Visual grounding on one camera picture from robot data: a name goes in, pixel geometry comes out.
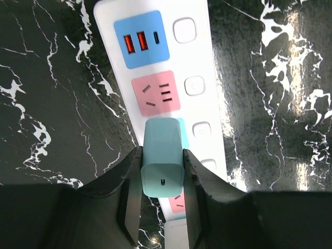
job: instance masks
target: usb port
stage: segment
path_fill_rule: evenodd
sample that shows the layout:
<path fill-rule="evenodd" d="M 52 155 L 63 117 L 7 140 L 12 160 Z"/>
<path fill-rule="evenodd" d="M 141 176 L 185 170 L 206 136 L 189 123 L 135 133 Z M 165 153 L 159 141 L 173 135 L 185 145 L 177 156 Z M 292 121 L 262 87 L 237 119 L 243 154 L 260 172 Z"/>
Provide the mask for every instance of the usb port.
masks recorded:
<path fill-rule="evenodd" d="M 154 38 L 155 38 L 156 44 L 159 44 L 159 37 L 158 37 L 158 33 L 157 32 L 154 32 Z"/>
<path fill-rule="evenodd" d="M 131 39 L 131 36 L 130 35 L 125 35 L 124 36 L 124 40 L 126 42 L 126 46 L 127 46 L 127 49 L 128 49 L 128 53 L 135 53 L 135 48 L 134 48 L 134 45 L 133 45 L 133 41 Z"/>
<path fill-rule="evenodd" d="M 138 32 L 137 36 L 139 37 L 139 41 L 140 41 L 140 46 L 141 46 L 141 50 L 147 50 L 149 49 L 147 46 L 147 42 L 146 42 L 146 38 L 145 38 L 145 34 L 144 32 Z"/>

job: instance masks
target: white switch button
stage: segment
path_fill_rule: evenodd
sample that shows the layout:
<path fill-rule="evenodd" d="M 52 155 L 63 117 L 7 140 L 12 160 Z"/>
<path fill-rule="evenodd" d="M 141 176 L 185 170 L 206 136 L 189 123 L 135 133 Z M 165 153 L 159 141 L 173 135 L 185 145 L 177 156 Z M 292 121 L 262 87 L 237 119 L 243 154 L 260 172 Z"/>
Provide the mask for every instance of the white switch button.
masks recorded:
<path fill-rule="evenodd" d="M 210 171 L 215 171 L 217 169 L 216 161 L 213 159 L 203 160 L 201 161 L 201 164 Z"/>
<path fill-rule="evenodd" d="M 174 35 L 178 43 L 188 43 L 196 38 L 196 26 L 192 18 L 179 19 L 174 23 Z"/>
<path fill-rule="evenodd" d="M 208 122 L 196 123 L 193 126 L 193 134 L 196 138 L 202 139 L 211 135 L 211 127 Z"/>
<path fill-rule="evenodd" d="M 201 76 L 194 76 L 186 79 L 185 89 L 188 95 L 198 95 L 204 92 L 204 79 Z"/>

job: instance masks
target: power strip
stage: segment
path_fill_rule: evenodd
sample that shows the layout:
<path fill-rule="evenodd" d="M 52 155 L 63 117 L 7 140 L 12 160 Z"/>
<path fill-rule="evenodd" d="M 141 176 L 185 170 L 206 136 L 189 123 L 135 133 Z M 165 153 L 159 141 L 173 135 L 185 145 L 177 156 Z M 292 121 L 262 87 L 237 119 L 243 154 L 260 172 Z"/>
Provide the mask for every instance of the power strip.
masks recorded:
<path fill-rule="evenodd" d="M 189 249 L 187 220 L 178 219 L 165 223 L 165 249 Z"/>
<path fill-rule="evenodd" d="M 206 0 L 102 0 L 94 16 L 138 143 L 149 118 L 177 118 L 183 148 L 227 180 Z M 166 220 L 185 216 L 175 198 L 159 199 Z"/>

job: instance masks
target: light blue charger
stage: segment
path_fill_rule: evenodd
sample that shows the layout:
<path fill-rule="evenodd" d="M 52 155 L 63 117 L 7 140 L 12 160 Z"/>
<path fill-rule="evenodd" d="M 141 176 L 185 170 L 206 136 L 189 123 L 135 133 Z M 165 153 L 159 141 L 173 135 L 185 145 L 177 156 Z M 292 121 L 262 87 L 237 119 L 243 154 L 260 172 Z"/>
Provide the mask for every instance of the light blue charger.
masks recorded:
<path fill-rule="evenodd" d="M 152 118 L 145 123 L 141 176 L 149 197 L 176 197 L 182 192 L 184 164 L 180 122 Z"/>

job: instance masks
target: black marble surface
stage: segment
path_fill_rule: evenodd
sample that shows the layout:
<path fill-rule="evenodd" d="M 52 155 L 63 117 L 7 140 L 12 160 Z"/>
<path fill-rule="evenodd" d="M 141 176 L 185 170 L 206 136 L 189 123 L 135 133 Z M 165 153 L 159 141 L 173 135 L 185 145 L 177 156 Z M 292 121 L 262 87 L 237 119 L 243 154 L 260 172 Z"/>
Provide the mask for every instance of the black marble surface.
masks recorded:
<path fill-rule="evenodd" d="M 80 187 L 136 143 L 95 0 L 0 1 L 0 183 Z M 331 0 L 209 0 L 229 181 L 332 189 Z M 143 198 L 139 248 L 164 248 Z"/>

